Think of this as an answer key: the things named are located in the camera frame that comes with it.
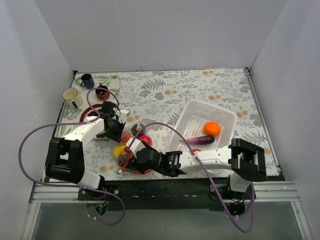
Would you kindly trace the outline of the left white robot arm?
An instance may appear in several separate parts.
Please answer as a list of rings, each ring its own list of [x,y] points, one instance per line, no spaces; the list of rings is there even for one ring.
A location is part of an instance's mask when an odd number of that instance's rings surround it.
[[[119,143],[128,115],[129,110],[104,101],[97,113],[89,113],[72,132],[52,138],[46,157],[46,176],[89,188],[95,200],[103,199],[107,193],[104,178],[86,169],[84,148],[98,135]]]

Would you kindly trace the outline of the fake watermelon slice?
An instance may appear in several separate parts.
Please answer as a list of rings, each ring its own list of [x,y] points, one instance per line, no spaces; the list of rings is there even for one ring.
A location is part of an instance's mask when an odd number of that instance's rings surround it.
[[[134,135],[130,131],[123,131],[120,137],[120,141],[124,144],[128,142],[130,138],[133,138]]]

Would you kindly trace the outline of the clear zip top bag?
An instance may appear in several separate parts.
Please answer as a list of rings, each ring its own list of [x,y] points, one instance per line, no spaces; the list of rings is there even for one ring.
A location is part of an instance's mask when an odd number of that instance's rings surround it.
[[[113,149],[113,156],[119,166],[118,173],[129,172],[133,174],[147,174],[152,169],[142,167],[137,162],[137,152],[146,146],[152,147],[153,140],[147,134],[145,129],[142,130],[144,125],[140,122],[132,125],[130,130],[124,130],[120,137],[122,144],[117,145]]]

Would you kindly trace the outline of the dark purple fake fruit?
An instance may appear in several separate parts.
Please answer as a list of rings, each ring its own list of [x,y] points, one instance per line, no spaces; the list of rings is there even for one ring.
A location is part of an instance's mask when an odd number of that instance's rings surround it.
[[[142,123],[136,123],[131,127],[131,133],[135,136],[144,127]]]

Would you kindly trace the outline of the purple fake eggplant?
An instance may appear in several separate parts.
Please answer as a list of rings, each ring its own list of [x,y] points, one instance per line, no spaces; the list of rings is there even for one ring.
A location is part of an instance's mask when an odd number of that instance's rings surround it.
[[[186,142],[190,145],[209,145],[215,142],[215,138],[211,135],[204,135],[188,138]]]

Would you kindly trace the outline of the orange fake mandarin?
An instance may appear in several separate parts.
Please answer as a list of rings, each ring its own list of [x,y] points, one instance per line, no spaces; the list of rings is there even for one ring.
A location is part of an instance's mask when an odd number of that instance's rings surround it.
[[[218,123],[216,123],[214,121],[210,121],[210,122],[207,122],[203,126],[203,132],[206,135],[212,136],[215,138],[215,137],[219,136],[219,134],[221,133],[221,127]]]

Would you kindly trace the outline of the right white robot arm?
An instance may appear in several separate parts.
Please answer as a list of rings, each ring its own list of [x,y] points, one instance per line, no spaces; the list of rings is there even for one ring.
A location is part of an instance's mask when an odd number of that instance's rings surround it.
[[[265,150],[240,138],[230,145],[198,152],[169,151],[160,153],[144,141],[130,138],[126,144],[133,154],[132,166],[144,174],[153,170],[161,175],[177,177],[200,170],[231,170],[227,195],[237,199],[252,182],[267,180]]]

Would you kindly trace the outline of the yellow fake lemon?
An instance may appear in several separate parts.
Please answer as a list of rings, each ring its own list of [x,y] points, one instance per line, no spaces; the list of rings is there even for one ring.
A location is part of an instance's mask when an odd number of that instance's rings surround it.
[[[119,158],[119,156],[122,154],[122,153],[126,153],[126,145],[124,144],[121,144],[121,145],[117,145],[114,147],[113,149],[113,156],[114,158],[117,160]]]

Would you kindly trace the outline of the red fake apple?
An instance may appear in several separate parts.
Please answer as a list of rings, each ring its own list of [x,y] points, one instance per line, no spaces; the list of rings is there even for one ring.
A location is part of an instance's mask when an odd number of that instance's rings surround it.
[[[146,144],[148,144],[150,147],[153,146],[153,141],[152,141],[151,137],[148,136],[147,134],[141,134],[141,135],[139,135],[139,136],[138,136],[138,139],[139,139],[140,141],[144,141],[144,142],[145,142]]]

